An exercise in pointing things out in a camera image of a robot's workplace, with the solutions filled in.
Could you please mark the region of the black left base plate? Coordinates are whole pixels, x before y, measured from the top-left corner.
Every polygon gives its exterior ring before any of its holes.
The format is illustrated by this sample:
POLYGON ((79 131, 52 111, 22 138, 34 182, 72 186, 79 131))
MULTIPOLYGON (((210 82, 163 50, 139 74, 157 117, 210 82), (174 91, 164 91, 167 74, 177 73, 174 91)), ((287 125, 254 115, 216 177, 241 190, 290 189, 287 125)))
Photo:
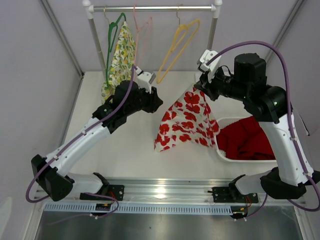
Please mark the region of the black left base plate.
POLYGON ((107 201, 109 198, 105 198, 103 196, 111 197, 114 198, 118 201, 122 201, 124 198, 124 193, 125 193, 125 186, 124 185, 114 185, 114 184, 109 184, 109 185, 103 185, 101 189, 95 193, 96 195, 101 195, 101 196, 93 196, 92 193, 81 193, 80 194, 80 200, 88 200, 88 201, 107 201))

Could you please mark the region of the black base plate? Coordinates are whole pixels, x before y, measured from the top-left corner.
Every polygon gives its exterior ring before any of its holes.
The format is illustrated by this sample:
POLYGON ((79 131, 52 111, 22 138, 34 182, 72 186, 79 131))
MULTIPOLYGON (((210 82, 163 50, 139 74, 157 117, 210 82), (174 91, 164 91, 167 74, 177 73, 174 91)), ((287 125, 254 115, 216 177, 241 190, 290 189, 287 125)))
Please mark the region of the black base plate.
POLYGON ((114 185, 114 184, 109 184, 109 185, 103 185, 101 189, 95 193, 96 195, 101 195, 101 196, 93 196, 92 193, 81 193, 80 194, 80 200, 88 200, 88 201, 107 201, 109 198, 105 198, 103 196, 111 197, 114 198, 118 201, 122 201, 124 198, 124 193, 125 193, 125 186, 124 185, 114 185))
POLYGON ((212 187, 207 193, 212 195, 214 203, 257 204, 259 202, 257 193, 243 195, 237 189, 230 189, 227 186, 212 187))

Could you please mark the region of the green hanger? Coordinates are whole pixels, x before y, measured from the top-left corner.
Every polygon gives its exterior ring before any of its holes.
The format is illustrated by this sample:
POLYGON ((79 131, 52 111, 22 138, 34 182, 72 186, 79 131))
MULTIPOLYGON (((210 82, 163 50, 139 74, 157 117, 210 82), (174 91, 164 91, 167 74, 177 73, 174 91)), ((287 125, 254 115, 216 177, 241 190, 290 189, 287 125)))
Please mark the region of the green hanger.
POLYGON ((107 18, 107 5, 105 5, 105 7, 103 8, 103 13, 104 13, 105 19, 107 19, 108 21, 108 34, 107 34, 108 47, 107 47, 107 55, 106 55, 106 63, 105 63, 105 83, 106 83, 106 86, 109 87, 110 86, 110 83, 109 83, 110 55, 115 44, 117 32, 119 30, 119 23, 121 20, 126 21, 127 18, 126 18, 126 14, 121 12, 116 21, 110 22, 109 19, 107 18))

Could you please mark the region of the lemon print skirt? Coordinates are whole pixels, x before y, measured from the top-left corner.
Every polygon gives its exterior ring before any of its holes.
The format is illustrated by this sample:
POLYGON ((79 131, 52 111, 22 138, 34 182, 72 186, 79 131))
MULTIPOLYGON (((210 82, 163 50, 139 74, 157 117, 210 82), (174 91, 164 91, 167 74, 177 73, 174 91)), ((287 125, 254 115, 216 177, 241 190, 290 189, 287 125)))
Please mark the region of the lemon print skirt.
POLYGON ((111 63, 106 74, 106 81, 101 86, 101 102, 104 103, 115 93, 116 87, 123 81, 131 79, 131 69, 136 54, 136 42, 124 21, 116 38, 116 45, 111 63))

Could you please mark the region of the pink hanger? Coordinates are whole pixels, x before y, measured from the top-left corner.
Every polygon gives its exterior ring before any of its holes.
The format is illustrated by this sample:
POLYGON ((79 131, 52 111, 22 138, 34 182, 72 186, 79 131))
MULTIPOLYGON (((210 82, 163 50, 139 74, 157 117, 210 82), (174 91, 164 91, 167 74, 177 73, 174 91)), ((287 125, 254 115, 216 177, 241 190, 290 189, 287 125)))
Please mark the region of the pink hanger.
POLYGON ((134 65, 139 66, 143 61, 145 51, 150 41, 153 18, 150 16, 142 25, 137 21, 137 5, 133 6, 133 20, 136 29, 134 65))

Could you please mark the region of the red poppy print cloth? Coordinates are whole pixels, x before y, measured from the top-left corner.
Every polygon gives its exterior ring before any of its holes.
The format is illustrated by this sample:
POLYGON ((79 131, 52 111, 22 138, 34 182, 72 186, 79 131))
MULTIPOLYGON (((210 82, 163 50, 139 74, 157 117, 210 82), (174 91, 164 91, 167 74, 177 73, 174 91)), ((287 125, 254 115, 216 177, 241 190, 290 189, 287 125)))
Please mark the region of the red poppy print cloth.
POLYGON ((204 92, 190 86, 164 113, 154 150, 163 152, 187 142, 213 148, 219 133, 220 127, 204 92))

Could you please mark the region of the white clothes rack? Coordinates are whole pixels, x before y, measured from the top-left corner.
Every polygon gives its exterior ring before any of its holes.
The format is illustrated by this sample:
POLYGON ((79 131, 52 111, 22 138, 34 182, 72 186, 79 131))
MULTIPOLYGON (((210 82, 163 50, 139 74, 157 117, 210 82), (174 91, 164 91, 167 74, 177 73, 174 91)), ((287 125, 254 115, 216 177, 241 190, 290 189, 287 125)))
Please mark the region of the white clothes rack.
POLYGON ((107 12, 200 12, 208 11, 212 12, 212 19, 210 25, 210 31, 208 36, 207 48, 210 50, 213 48, 213 42, 217 27, 218 18, 220 16, 221 7, 223 2, 221 0, 215 0, 211 5, 171 5, 171 6, 95 6, 89 0, 83 0, 82 6, 84 7, 88 23, 90 26, 91 35, 93 37, 95 49, 98 55, 100 67, 103 75, 106 75, 106 61, 101 48, 98 32, 95 26, 94 13, 107 13, 107 12))

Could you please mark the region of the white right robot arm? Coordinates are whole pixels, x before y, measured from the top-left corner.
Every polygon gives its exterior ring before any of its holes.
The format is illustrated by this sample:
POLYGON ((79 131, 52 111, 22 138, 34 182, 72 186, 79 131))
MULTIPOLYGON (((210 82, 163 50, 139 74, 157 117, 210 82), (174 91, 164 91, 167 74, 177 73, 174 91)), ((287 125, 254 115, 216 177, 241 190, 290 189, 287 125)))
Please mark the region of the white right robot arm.
POLYGON ((234 72, 225 75, 220 66, 220 56, 214 50, 205 50, 199 58, 201 71, 195 88, 203 91, 212 101, 219 96, 238 100, 264 131, 277 166, 254 175, 240 175, 229 183, 228 196, 239 202, 248 194, 266 193, 277 200, 297 200, 302 197, 311 177, 320 180, 304 153, 298 154, 300 145, 290 128, 294 116, 287 107, 287 93, 279 86, 267 84, 266 61, 256 53, 243 53, 234 58, 234 72))

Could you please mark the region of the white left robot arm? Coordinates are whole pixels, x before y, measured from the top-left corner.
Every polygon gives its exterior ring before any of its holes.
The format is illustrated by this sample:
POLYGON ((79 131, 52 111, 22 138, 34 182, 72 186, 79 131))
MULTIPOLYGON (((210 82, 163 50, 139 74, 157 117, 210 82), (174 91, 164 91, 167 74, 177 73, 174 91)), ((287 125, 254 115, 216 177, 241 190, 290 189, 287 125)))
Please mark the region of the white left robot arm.
POLYGON ((105 199, 110 192, 105 177, 97 172, 71 174, 70 170, 99 141, 125 124, 128 116, 139 111, 153 114, 162 104, 156 87, 146 89, 134 81, 122 81, 69 142, 45 157, 37 154, 32 158, 36 182, 54 202, 75 194, 82 200, 105 199))

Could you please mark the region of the aluminium mounting rail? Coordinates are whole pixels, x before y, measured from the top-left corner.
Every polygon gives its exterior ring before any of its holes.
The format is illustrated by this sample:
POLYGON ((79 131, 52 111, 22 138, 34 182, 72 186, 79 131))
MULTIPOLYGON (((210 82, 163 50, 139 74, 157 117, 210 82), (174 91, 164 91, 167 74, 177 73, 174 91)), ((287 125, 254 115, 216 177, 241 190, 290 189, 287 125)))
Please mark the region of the aluminium mounting rail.
POLYGON ((38 180, 36 199, 47 194, 52 201, 104 201, 80 200, 81 193, 96 194, 105 185, 124 185, 124 202, 160 202, 198 204, 213 202, 207 193, 212 187, 229 187, 235 190, 230 179, 121 179, 105 178, 97 172, 90 175, 69 174, 44 177, 38 180))

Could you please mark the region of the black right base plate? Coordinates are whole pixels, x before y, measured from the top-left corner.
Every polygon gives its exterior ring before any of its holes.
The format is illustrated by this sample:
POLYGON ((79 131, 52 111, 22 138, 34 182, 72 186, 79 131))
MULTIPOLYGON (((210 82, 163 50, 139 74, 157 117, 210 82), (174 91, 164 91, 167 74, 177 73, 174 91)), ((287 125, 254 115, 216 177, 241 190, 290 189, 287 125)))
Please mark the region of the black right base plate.
POLYGON ((207 193, 212 195, 214 203, 257 204, 259 202, 257 193, 243 195, 237 189, 230 189, 227 186, 212 187, 207 193))

